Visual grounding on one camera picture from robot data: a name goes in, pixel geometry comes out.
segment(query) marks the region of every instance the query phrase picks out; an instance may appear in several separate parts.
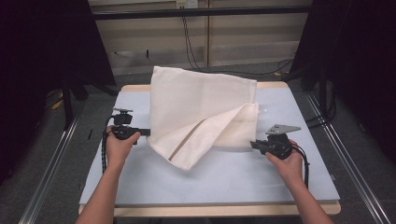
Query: human arm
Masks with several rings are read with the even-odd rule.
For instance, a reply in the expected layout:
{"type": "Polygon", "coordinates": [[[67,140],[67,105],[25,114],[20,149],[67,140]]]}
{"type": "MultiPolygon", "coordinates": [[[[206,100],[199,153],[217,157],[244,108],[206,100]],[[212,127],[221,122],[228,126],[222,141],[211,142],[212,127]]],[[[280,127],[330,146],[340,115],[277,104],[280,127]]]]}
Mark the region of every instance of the human arm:
{"type": "Polygon", "coordinates": [[[76,223],[113,223],[120,173],[131,151],[132,144],[139,137],[140,133],[135,133],[126,140],[119,140],[113,133],[108,134],[106,140],[107,168],[76,223]]]}
{"type": "Polygon", "coordinates": [[[303,158],[297,151],[293,150],[285,160],[280,160],[269,152],[265,153],[265,156],[274,164],[288,187],[304,224],[333,223],[305,186],[302,174],[303,158]]]}

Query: floor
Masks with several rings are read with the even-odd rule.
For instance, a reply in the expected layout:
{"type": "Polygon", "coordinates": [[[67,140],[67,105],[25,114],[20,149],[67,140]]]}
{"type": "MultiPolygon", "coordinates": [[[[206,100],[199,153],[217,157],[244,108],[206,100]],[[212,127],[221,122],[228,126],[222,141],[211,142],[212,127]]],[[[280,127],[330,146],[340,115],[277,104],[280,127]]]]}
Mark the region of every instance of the floor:
{"type": "MultiPolygon", "coordinates": [[[[273,81],[279,77],[271,75],[246,75],[248,72],[271,71],[277,69],[277,63],[235,65],[214,68],[220,71],[242,71],[245,74],[234,75],[273,81]]],[[[125,84],[149,84],[150,74],[131,74],[117,76],[120,89],[125,84]]],[[[307,99],[306,93],[300,88],[300,80],[289,83],[294,97],[306,119],[316,114],[307,99]]],[[[78,200],[84,187],[85,178],[89,172],[91,161],[96,153],[101,138],[101,129],[106,117],[111,113],[115,97],[108,96],[95,88],[87,87],[90,97],[86,102],[74,100],[75,114],[81,110],[78,123],[70,142],[62,155],[58,155],[58,166],[52,170],[56,174],[50,180],[49,188],[44,191],[43,201],[38,211],[33,213],[30,223],[72,223],[78,215],[78,200]]],[[[58,94],[48,99],[48,104],[56,101],[58,94]]],[[[354,182],[353,174],[340,160],[340,154],[334,149],[325,130],[322,127],[311,129],[320,154],[325,161],[329,173],[333,175],[334,184],[341,196],[342,211],[332,217],[336,223],[392,223],[396,222],[396,165],[389,161],[378,148],[376,141],[369,133],[361,131],[360,123],[337,98],[337,114],[332,126],[347,148],[347,153],[358,168],[364,182],[369,187],[370,197],[377,201],[379,208],[384,209],[385,219],[375,220],[364,200],[364,193],[357,189],[359,183],[354,182]]],[[[18,223],[25,215],[25,209],[35,195],[43,174],[53,161],[54,151],[62,139],[64,125],[63,105],[56,110],[48,109],[38,125],[35,141],[30,145],[27,154],[21,158],[13,176],[0,187],[0,223],[18,223]]],[[[166,218],[133,219],[119,218],[119,223],[296,223],[296,217],[273,218],[166,218]]]]}

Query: white cloth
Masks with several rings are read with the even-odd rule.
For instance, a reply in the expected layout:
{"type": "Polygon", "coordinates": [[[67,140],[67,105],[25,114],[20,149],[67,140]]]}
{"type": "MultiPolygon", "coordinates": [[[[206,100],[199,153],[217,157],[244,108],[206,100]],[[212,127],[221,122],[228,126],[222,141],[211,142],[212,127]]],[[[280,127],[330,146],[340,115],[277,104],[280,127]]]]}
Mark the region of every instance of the white cloth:
{"type": "Polygon", "coordinates": [[[154,67],[150,146],[190,168],[212,147],[250,147],[256,139],[256,80],[154,67]]]}

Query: forearm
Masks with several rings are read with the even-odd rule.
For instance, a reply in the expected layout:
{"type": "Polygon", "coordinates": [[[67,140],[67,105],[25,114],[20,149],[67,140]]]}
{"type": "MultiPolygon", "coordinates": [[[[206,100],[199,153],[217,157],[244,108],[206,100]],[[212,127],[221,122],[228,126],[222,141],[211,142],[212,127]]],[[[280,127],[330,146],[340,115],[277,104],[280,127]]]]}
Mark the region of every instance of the forearm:
{"type": "Polygon", "coordinates": [[[76,223],[112,223],[122,165],[107,167],[76,223]]]}
{"type": "Polygon", "coordinates": [[[333,223],[306,188],[303,180],[288,185],[304,224],[333,223]]]}

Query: white wall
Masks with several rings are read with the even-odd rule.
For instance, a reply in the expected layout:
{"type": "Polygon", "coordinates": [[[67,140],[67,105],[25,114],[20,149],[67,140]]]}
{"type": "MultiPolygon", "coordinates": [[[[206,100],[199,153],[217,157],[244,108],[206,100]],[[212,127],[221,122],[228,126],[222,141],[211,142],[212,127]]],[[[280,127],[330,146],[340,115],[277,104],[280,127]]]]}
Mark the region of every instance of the white wall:
{"type": "MultiPolygon", "coordinates": [[[[163,0],[90,0],[90,3],[93,12],[176,8],[176,1],[163,0]]],[[[199,0],[198,3],[199,7],[269,7],[310,5],[311,1],[199,0]]],[[[294,57],[306,16],[300,13],[193,17],[187,18],[187,24],[200,66],[262,63],[294,57]]],[[[155,64],[190,67],[181,18],[98,21],[97,26],[115,75],[155,64]]]]}

